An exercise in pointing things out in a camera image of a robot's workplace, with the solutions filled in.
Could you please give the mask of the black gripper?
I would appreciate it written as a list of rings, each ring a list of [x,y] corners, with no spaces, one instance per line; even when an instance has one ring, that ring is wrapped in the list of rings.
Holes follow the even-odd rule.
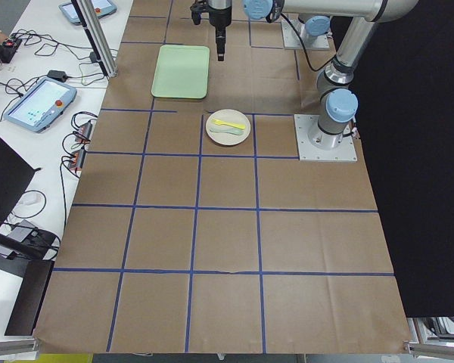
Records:
[[[217,60],[225,60],[226,28],[232,22],[232,0],[195,1],[191,7],[191,19],[194,25],[201,23],[201,15],[208,14],[209,22],[216,28]]]

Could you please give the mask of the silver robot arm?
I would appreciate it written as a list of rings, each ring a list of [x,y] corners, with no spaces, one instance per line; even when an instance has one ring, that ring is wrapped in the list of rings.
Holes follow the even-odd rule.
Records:
[[[328,50],[327,33],[331,18],[325,15],[301,13],[298,15],[300,37],[308,50]]]
[[[352,17],[350,26],[332,60],[317,78],[320,114],[310,126],[309,142],[321,150],[333,150],[343,141],[345,127],[355,116],[358,99],[348,90],[354,71],[379,23],[398,20],[417,1],[243,1],[252,20],[273,23],[286,13]]]

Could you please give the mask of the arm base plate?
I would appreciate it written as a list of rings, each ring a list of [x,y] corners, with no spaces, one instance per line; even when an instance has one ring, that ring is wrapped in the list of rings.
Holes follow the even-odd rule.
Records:
[[[328,37],[325,34],[316,37],[310,36],[303,30],[303,25],[300,24],[297,19],[291,20],[291,23],[296,28],[296,31],[298,31],[298,33],[300,34],[306,50],[327,51],[330,48]],[[281,31],[284,49],[303,49],[302,45],[300,44],[300,40],[295,34],[293,28],[288,24],[286,20],[281,21]]]
[[[319,115],[294,114],[294,129],[300,161],[355,163],[358,160],[349,126],[339,135],[319,128]]]

